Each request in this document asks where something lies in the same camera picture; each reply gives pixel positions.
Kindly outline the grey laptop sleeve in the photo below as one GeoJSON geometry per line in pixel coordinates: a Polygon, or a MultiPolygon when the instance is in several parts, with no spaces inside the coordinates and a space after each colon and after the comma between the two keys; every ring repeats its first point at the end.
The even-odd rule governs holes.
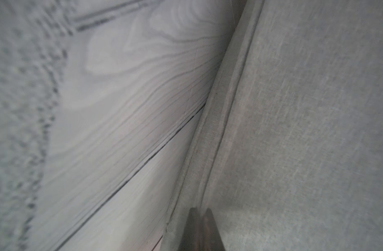
{"type": "Polygon", "coordinates": [[[247,1],[162,250],[192,207],[228,251],[383,251],[383,1],[247,1]]]}

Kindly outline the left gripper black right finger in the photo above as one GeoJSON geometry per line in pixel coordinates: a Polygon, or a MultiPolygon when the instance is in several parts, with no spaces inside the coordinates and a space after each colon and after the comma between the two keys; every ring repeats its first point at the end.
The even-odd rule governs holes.
{"type": "Polygon", "coordinates": [[[225,251],[212,210],[208,208],[202,217],[203,251],[225,251]]]}

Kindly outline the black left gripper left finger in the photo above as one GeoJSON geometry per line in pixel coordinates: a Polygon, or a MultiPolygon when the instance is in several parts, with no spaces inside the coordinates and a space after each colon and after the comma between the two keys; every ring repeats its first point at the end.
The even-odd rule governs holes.
{"type": "Polygon", "coordinates": [[[178,251],[200,251],[202,248],[201,217],[197,208],[190,208],[178,251]]]}

